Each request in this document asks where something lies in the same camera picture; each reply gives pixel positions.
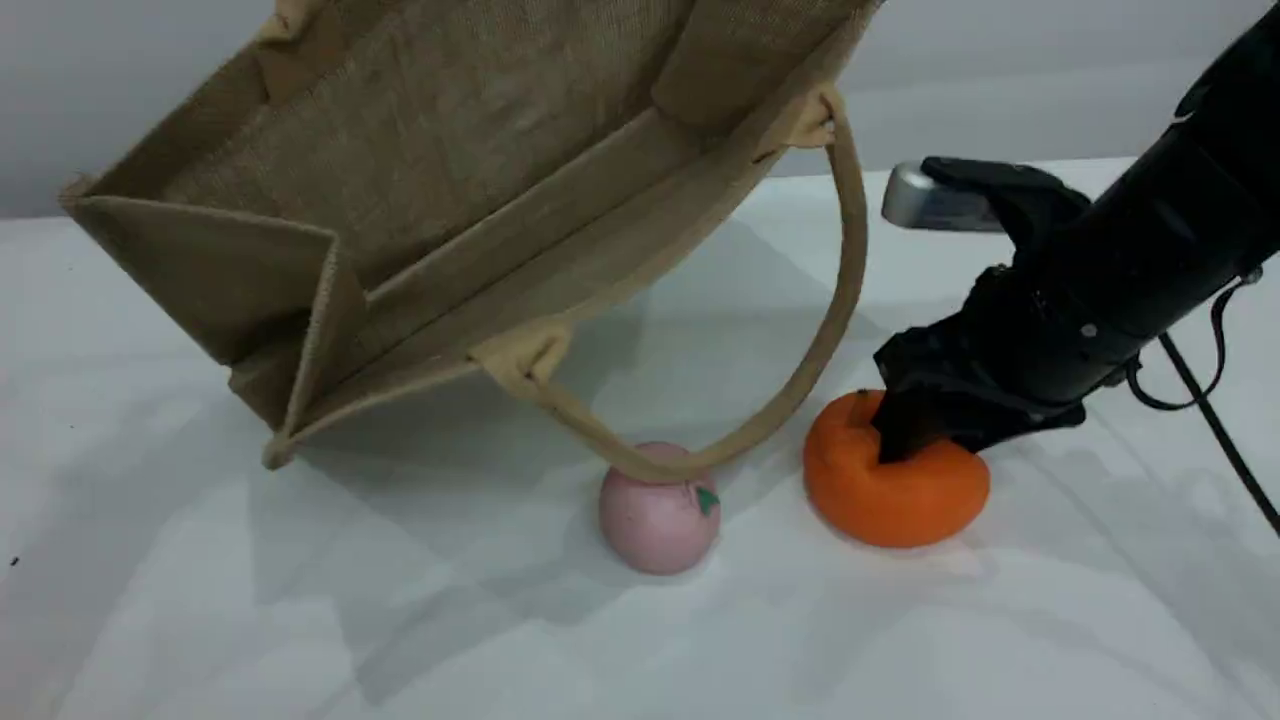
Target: white table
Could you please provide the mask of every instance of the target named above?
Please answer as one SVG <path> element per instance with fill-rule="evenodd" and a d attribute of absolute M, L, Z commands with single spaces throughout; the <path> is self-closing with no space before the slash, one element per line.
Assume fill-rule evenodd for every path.
<path fill-rule="evenodd" d="M 1097 192 L 1124 165 L 1047 167 Z M 836 238 L 827 178 L 767 182 L 589 325 L 562 377 L 634 439 L 709 439 L 797 360 Z M 0 716 L 1280 716 L 1280 543 L 1194 410 L 1116 389 L 1083 428 L 989 451 L 987 510 L 933 548 L 861 547 L 810 511 L 817 411 L 878 384 L 888 334 L 1009 255 L 877 219 L 832 368 L 719 474 L 709 560 L 660 580 L 598 539 L 602 464 L 484 378 L 266 473 L 224 372 L 73 224 L 0 223 L 0 560 L 18 559 L 0 566 Z M 1280 495 L 1276 307 L 1280 281 L 1231 310 L 1215 400 Z M 1203 328 L 1178 333 L 1202 377 Z M 1148 383 L 1175 395 L 1160 355 Z"/>

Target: jute bag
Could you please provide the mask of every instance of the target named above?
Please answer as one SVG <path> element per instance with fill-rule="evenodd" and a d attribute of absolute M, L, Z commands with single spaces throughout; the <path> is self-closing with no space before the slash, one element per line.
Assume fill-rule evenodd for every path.
<path fill-rule="evenodd" d="M 877 0 L 278 0 L 259 37 L 69 214 L 274 430 L 317 430 L 483 369 L 622 471 L 672 483 L 799 407 L 867 252 L 829 81 Z M 687 255 L 788 146 L 826 146 L 831 307 L 754 416 L 681 460 L 556 384 L 573 323 Z"/>

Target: bag strap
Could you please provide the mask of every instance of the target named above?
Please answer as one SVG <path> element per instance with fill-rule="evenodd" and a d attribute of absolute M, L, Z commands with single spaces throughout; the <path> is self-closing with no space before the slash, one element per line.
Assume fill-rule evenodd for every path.
<path fill-rule="evenodd" d="M 332 0 L 275 0 L 255 44 L 262 87 L 275 106 L 311 87 L 346 55 L 343 23 Z"/>
<path fill-rule="evenodd" d="M 689 480 L 751 450 L 777 432 L 813 391 L 840 346 L 858 305 L 867 266 L 867 199 L 849 118 L 833 87 L 818 88 L 813 100 L 814 108 L 801 114 L 800 124 L 786 145 L 827 147 L 841 214 L 836 288 L 800 365 L 782 389 L 737 429 L 682 457 L 658 460 L 640 452 L 614 434 L 581 400 L 552 380 L 556 366 L 568 350 L 570 333 L 566 328 L 504 336 L 476 348 L 472 356 L 504 389 L 536 402 L 614 468 L 649 483 Z"/>

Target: pink fruit toy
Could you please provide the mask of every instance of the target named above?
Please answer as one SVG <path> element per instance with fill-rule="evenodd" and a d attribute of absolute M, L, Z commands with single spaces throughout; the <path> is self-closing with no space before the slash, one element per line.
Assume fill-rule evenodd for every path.
<path fill-rule="evenodd" d="M 689 451 L 666 442 L 639 446 L 654 457 Z M 707 555 L 719 533 L 721 509 L 710 478 L 677 486 L 644 483 L 611 468 L 600 487 L 600 530 L 622 560 L 653 575 L 675 575 Z"/>

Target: black cable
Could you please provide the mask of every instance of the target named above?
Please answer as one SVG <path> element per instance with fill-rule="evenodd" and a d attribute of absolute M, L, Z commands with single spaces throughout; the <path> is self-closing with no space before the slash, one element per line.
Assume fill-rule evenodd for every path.
<path fill-rule="evenodd" d="M 1194 404 L 1199 406 L 1201 415 L 1204 416 L 1204 421 L 1208 423 L 1208 429 L 1213 433 L 1213 438 L 1217 445 L 1221 446 L 1222 452 L 1226 454 L 1228 462 L 1235 470 L 1235 474 L 1240 477 L 1240 482 L 1244 483 L 1244 488 L 1249 491 L 1249 496 L 1253 497 L 1253 502 L 1262 511 L 1262 515 L 1271 524 L 1271 529 L 1275 530 L 1276 536 L 1280 537 L 1280 512 L 1276 512 L 1275 505 L 1271 505 L 1271 498 L 1258 484 L 1258 479 L 1253 477 L 1249 470 L 1248 464 L 1244 462 L 1244 457 L 1240 451 L 1235 447 L 1235 442 L 1231 441 L 1230 433 L 1222 425 L 1222 420 L 1217 416 L 1217 411 L 1208 402 L 1208 392 L 1202 391 L 1199 382 L 1196 380 L 1196 375 L 1192 374 L 1190 366 L 1187 365 L 1187 360 L 1183 354 L 1178 351 L 1178 346 L 1174 345 L 1174 338 L 1169 337 L 1169 333 L 1162 333 L 1160 336 L 1160 345 L 1165 348 L 1165 354 L 1169 355 L 1169 360 L 1174 364 L 1174 369 L 1178 370 L 1178 375 L 1183 379 L 1187 389 L 1194 397 Z"/>
<path fill-rule="evenodd" d="M 1217 370 L 1213 373 L 1213 380 L 1208 383 L 1208 388 L 1201 389 L 1199 380 L 1196 379 L 1196 374 L 1192 373 L 1190 365 L 1187 364 L 1187 359 L 1179 352 L 1178 346 L 1174 345 L 1174 338 L 1169 337 L 1169 333 L 1160 334 L 1160 345 L 1165 348 L 1165 355 L 1169 355 L 1169 361 L 1174 364 L 1174 369 L 1178 370 L 1178 377 L 1183 379 L 1183 384 L 1187 386 L 1187 391 L 1192 393 L 1192 398 L 1188 402 L 1175 404 L 1165 402 L 1164 400 L 1156 400 L 1155 397 L 1147 395 L 1142 386 L 1138 384 L 1138 369 L 1140 365 L 1138 360 L 1134 359 L 1129 363 L 1125 369 L 1125 379 L 1129 382 L 1129 389 L 1133 391 L 1134 397 L 1147 407 L 1155 410 L 1184 410 L 1196 405 L 1201 410 L 1201 415 L 1204 416 L 1204 421 L 1208 424 L 1210 432 L 1213 433 L 1213 439 L 1217 441 L 1219 447 L 1226 455 L 1226 461 L 1231 464 L 1231 469 L 1244 483 L 1244 489 L 1249 491 L 1249 496 L 1253 498 L 1254 505 L 1262 511 L 1262 515 L 1267 519 L 1271 529 L 1275 530 L 1276 537 L 1280 537 L 1280 512 L 1276 512 L 1275 505 L 1271 505 L 1271 498 L 1258 484 L 1258 479 L 1253 477 L 1253 471 L 1249 470 L 1249 465 L 1244 461 L 1244 456 L 1240 455 L 1235 442 L 1231 439 L 1231 434 L 1226 432 L 1226 427 L 1222 425 L 1222 419 L 1217 416 L 1217 411 L 1208 401 L 1208 396 L 1217 389 L 1219 382 L 1222 379 L 1222 370 L 1226 368 L 1226 331 L 1222 329 L 1222 318 L 1226 313 L 1226 305 L 1231 301 L 1231 296 L 1235 291 L 1244 286 L 1253 284 L 1258 282 L 1262 277 L 1261 270 L 1254 270 L 1248 275 L 1240 278 L 1240 282 L 1235 283 L 1226 290 L 1222 295 L 1213 300 L 1213 306 L 1210 310 L 1210 322 L 1213 325 L 1213 343 L 1217 346 Z"/>
<path fill-rule="evenodd" d="M 1138 402 L 1142 402 L 1152 410 L 1174 413 L 1178 410 L 1187 410 L 1192 405 L 1198 405 L 1202 400 L 1207 400 L 1208 396 L 1217 389 L 1217 383 L 1222 380 L 1222 370 L 1226 369 L 1226 331 L 1222 329 L 1222 315 L 1226 313 L 1226 304 L 1231 301 L 1231 296 L 1235 295 L 1235 291 L 1240 290 L 1245 284 L 1253 284 L 1254 282 L 1257 282 L 1254 278 L 1242 279 L 1213 300 L 1213 306 L 1210 310 L 1208 316 L 1211 324 L 1213 325 L 1213 345 L 1217 346 L 1217 372 L 1213 373 L 1213 380 L 1208 383 L 1208 388 L 1201 391 L 1199 383 L 1196 383 L 1196 389 L 1192 391 L 1192 398 L 1187 402 L 1166 402 L 1164 400 L 1157 400 L 1148 395 L 1147 391 L 1142 389 L 1142 386 L 1138 383 L 1138 369 L 1142 365 L 1139 365 L 1138 360 L 1134 359 L 1129 363 L 1128 368 L 1125 368 L 1125 379 L 1129 382 L 1129 389 L 1133 391 L 1133 396 L 1138 398 Z M 1167 333 L 1161 336 L 1161 343 L 1164 343 L 1164 338 L 1166 337 L 1169 337 Z"/>

